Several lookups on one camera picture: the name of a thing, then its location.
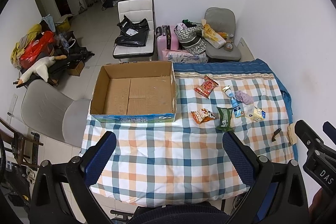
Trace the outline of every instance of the red plastic bag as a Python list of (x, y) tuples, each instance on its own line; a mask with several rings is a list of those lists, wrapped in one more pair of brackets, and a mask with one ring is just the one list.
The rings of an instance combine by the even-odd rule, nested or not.
[(21, 66), (25, 69), (29, 69), (34, 65), (39, 54), (47, 49), (47, 45), (54, 42), (54, 33), (45, 31), (40, 40), (31, 42), (26, 48), (25, 53), (19, 58)]

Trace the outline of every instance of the tablecloth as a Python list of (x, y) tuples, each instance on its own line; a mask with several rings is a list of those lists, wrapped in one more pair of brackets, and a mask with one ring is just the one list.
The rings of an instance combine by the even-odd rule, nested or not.
[[(204, 75), (219, 83), (209, 99), (194, 91)], [(158, 207), (226, 199), (247, 191), (223, 149), (223, 132), (215, 129), (219, 119), (197, 125), (191, 115), (191, 111), (207, 108), (218, 116), (217, 106), (231, 107), (221, 91), (227, 85), (251, 95), (255, 106), (266, 112), (263, 122), (233, 117), (231, 125), (239, 139), (273, 162), (287, 163), (294, 158), (287, 133), (289, 117), (273, 73), (180, 70), (175, 77), (179, 89), (174, 123), (100, 123), (88, 114), (81, 155), (106, 131), (114, 132), (118, 140), (97, 184), (91, 186), (92, 192), (138, 206)], [(272, 142), (278, 128), (282, 132)]]

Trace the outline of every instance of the pink suitcase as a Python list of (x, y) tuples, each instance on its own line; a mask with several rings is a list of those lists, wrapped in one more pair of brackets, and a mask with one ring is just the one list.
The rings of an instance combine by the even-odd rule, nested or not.
[(162, 51), (179, 49), (179, 40), (174, 32), (174, 27), (162, 25), (156, 29), (157, 53), (159, 60), (164, 60)]

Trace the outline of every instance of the cardboard box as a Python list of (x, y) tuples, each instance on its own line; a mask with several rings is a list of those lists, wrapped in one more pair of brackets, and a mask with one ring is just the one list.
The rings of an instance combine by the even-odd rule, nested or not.
[(173, 122), (176, 116), (173, 64), (151, 61), (102, 66), (90, 114), (99, 122)]
[(84, 69), (83, 61), (76, 63), (73, 67), (68, 68), (68, 74), (72, 76), (81, 76), (81, 72)]

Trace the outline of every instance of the screw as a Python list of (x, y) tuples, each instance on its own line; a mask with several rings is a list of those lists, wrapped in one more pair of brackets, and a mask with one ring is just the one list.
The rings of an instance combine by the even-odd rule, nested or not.
[(43, 167), (46, 167), (49, 164), (49, 160), (44, 160), (43, 162), (41, 162), (41, 165)]
[(265, 157), (265, 156), (260, 156), (260, 157), (259, 157), (259, 160), (260, 160), (261, 162), (263, 162), (263, 163), (268, 162), (268, 158)]
[(71, 162), (76, 164), (77, 162), (79, 162), (81, 160), (81, 157), (80, 156), (75, 156), (71, 159)]
[(298, 162), (296, 161), (296, 160), (291, 160), (291, 164), (293, 165), (293, 166), (298, 166)]

